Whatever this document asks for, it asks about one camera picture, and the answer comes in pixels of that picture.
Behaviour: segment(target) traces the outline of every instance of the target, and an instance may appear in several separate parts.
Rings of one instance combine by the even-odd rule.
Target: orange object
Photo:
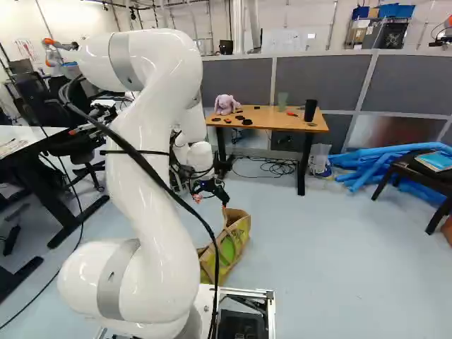
[[[192,197],[193,197],[193,200],[195,200],[195,203],[200,203],[201,200],[203,200],[203,196],[200,194],[194,194]]]
[[[46,37],[46,38],[44,39],[44,43],[45,43],[45,44],[54,44],[55,41],[54,41],[53,39],[50,39],[49,37]]]
[[[448,217],[444,225],[441,227],[441,232],[443,232],[449,245],[452,246],[452,218]]]

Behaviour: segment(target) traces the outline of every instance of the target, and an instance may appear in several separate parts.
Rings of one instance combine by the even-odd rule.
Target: floor
[[[239,160],[234,168],[246,176],[266,175],[248,160]],[[84,202],[97,195],[88,181],[77,189],[84,192]],[[424,233],[433,207],[393,187],[373,202],[374,186],[351,195],[338,183],[314,178],[308,181],[307,196],[298,197],[292,176],[245,179],[231,173],[226,190],[230,207],[252,216],[251,241],[227,285],[276,291],[278,338],[451,337],[452,249],[441,233]],[[191,203],[218,234],[219,201]],[[45,262],[1,305],[0,323],[56,273],[78,238],[75,232],[57,250],[48,251],[46,239],[58,225],[36,201],[31,205],[21,221],[28,231],[18,251],[32,247]],[[205,245],[208,236],[202,226],[179,212],[194,244]],[[83,241],[132,236],[129,221],[108,203],[85,223]],[[63,303],[52,283],[0,331],[0,338],[91,339],[96,331],[95,323]]]

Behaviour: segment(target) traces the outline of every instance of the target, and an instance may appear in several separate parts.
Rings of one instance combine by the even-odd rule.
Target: black table frame
[[[42,205],[60,222],[63,227],[47,244],[47,247],[54,249],[58,247],[69,235],[75,231],[78,226],[88,219],[97,209],[104,205],[109,196],[104,195],[98,198],[94,203],[88,206],[79,215],[74,215],[64,203],[59,199],[57,193],[52,190],[49,185],[39,177],[36,171],[32,170],[32,163],[37,160],[40,152],[45,151],[49,143],[52,142],[54,136],[60,133],[67,133],[63,130],[59,133],[44,138],[41,141],[28,145],[15,153],[8,155],[0,160],[0,165],[5,168],[14,168],[15,175],[23,181],[27,186],[26,194],[35,194]],[[36,268],[44,261],[40,256],[35,256],[28,261],[23,267],[19,268],[16,273],[11,273],[0,266],[0,303],[5,300]]]
[[[232,163],[235,159],[234,155],[226,157],[225,135],[223,133],[223,129],[224,127],[215,127],[218,141],[218,159],[215,159],[215,173],[220,179],[223,179],[232,169]],[[309,154],[311,153],[314,134],[314,132],[304,132],[302,159],[298,162],[297,166],[297,193],[299,196],[306,195],[306,183],[304,179],[309,163]]]

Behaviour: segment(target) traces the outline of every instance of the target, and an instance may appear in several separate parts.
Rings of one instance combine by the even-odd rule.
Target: table leg
[[[58,199],[52,190],[32,167],[25,163],[18,167],[20,178],[41,201],[41,204],[61,223],[63,228],[77,227],[79,221],[76,216]]]
[[[217,131],[217,144],[218,144],[218,157],[221,162],[226,161],[226,147],[225,147],[225,134],[221,127],[216,128]]]
[[[58,193],[52,190],[45,180],[32,170],[32,166],[27,166],[25,163],[18,167],[20,178],[24,181],[27,188],[29,188],[40,200],[41,204],[59,221],[63,229],[59,231],[47,244],[47,247],[54,249],[62,243],[65,238],[72,234],[78,226],[88,219],[96,210],[104,205],[109,196],[101,196],[78,216],[72,212],[59,200]]]
[[[218,142],[218,162],[215,164],[215,173],[219,179],[223,179],[226,174],[232,169],[232,161],[235,156],[230,155],[226,158],[226,147],[225,147],[225,135],[223,128],[217,127],[217,142]]]
[[[12,274],[0,266],[0,303],[2,303],[44,261],[36,256]]]
[[[298,189],[299,196],[304,196],[306,193],[305,185],[304,185],[304,175],[306,174],[306,170],[308,167],[309,154],[311,152],[313,139],[314,139],[314,134],[306,132],[306,136],[304,137],[303,156],[302,156],[302,160],[298,164],[298,172],[297,172],[297,189]]]

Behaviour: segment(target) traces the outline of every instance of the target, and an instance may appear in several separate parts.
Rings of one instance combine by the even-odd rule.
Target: plush bunny
[[[240,102],[234,100],[232,95],[221,94],[215,99],[215,113],[228,115],[240,108]]]

